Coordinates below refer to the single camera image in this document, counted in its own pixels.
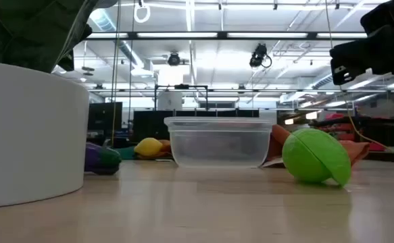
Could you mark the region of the red storage bins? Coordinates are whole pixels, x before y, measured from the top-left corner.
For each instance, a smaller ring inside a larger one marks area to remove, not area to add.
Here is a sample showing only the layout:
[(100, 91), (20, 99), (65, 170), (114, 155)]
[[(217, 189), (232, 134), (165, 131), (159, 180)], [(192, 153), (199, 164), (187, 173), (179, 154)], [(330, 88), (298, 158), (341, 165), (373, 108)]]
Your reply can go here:
[(352, 124), (348, 115), (342, 113), (333, 113), (326, 115), (322, 121), (317, 121), (312, 127), (323, 132), (329, 133), (337, 140), (346, 140), (351, 142), (368, 142), (371, 151), (385, 151), (386, 147), (364, 138), (365, 130), (359, 121), (353, 117)]

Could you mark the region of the orange cloth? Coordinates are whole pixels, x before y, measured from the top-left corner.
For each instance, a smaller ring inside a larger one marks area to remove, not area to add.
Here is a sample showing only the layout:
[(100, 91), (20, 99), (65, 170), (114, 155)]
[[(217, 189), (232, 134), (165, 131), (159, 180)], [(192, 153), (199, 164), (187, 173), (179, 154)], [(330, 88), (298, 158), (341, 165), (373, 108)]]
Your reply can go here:
[[(272, 132), (270, 134), (270, 144), (268, 147), (268, 155), (263, 164), (264, 167), (280, 167), (285, 168), (282, 161), (282, 148), (285, 140), (289, 137), (291, 133), (280, 125), (273, 125)], [(172, 157), (172, 150), (169, 140), (159, 140), (162, 144), (162, 150), (154, 156), (144, 157), (142, 155), (136, 154), (138, 159), (151, 160), (151, 159), (161, 159), (166, 157)], [(363, 159), (368, 153), (370, 144), (368, 142), (351, 142), (346, 140), (340, 140), (340, 144), (344, 147), (349, 155), (349, 160), (351, 166), (356, 162)]]

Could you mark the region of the black screen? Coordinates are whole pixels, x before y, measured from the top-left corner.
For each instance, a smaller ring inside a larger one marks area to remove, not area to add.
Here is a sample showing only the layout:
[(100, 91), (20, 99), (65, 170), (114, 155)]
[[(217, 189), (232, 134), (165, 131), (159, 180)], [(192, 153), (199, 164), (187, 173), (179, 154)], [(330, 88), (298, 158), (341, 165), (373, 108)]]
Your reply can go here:
[(89, 105), (88, 132), (111, 132), (122, 128), (122, 102), (91, 103)]

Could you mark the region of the white plant pot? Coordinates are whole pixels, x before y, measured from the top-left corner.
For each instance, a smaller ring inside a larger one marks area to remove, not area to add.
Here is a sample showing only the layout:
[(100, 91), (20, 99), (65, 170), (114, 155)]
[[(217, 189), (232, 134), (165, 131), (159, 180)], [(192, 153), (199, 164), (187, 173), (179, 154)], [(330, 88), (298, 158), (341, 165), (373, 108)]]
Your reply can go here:
[(88, 116), (83, 86), (0, 63), (0, 207), (82, 187)]

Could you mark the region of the yellow toy lemon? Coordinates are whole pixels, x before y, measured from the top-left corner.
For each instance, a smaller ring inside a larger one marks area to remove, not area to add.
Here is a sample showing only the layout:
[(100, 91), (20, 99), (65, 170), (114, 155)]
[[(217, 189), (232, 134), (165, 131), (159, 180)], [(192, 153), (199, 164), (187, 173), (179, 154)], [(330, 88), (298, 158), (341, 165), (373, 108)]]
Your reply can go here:
[(155, 138), (144, 138), (134, 147), (134, 152), (144, 157), (157, 155), (162, 150), (163, 144)]

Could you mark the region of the black low partition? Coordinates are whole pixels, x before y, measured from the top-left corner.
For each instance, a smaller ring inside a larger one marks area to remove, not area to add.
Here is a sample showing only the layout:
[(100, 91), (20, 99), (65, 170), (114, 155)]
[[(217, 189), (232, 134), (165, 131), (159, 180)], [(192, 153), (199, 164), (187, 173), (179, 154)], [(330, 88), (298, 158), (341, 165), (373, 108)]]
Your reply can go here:
[(258, 109), (233, 110), (189, 110), (189, 111), (135, 111), (132, 120), (133, 142), (140, 142), (144, 138), (168, 140), (168, 127), (164, 123), (167, 117), (259, 117)]

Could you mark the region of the white column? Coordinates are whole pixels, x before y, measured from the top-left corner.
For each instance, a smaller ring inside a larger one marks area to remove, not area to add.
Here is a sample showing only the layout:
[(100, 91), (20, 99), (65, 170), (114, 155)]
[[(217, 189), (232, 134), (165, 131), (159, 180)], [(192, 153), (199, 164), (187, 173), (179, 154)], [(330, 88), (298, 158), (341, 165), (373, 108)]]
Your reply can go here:
[(157, 110), (182, 110), (182, 93), (175, 91), (161, 91), (157, 95)]

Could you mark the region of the clear plastic tupperware container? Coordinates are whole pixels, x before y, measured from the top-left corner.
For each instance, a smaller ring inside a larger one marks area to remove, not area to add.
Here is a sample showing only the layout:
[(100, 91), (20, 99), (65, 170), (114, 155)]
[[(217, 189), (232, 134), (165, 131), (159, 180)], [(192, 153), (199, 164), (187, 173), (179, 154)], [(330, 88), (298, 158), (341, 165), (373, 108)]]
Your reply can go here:
[(260, 167), (273, 123), (253, 117), (167, 117), (172, 156), (180, 167)]

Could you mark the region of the light green toy pear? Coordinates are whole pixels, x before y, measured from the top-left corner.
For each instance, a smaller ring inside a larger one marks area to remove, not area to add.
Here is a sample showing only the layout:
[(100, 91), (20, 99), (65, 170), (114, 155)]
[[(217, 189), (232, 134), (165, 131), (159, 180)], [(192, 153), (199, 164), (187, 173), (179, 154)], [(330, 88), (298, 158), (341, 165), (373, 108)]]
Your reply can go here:
[(287, 137), (282, 159), (298, 181), (322, 183), (328, 179), (344, 186), (351, 177), (351, 162), (341, 143), (326, 132), (305, 128)]

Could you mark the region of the dark green cloth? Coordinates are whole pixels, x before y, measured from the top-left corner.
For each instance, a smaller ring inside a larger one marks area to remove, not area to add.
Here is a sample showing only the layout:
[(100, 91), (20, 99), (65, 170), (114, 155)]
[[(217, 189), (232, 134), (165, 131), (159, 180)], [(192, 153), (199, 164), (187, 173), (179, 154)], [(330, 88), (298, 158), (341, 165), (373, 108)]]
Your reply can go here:
[(133, 146), (126, 148), (115, 148), (115, 151), (120, 155), (121, 160), (133, 160), (136, 157)]

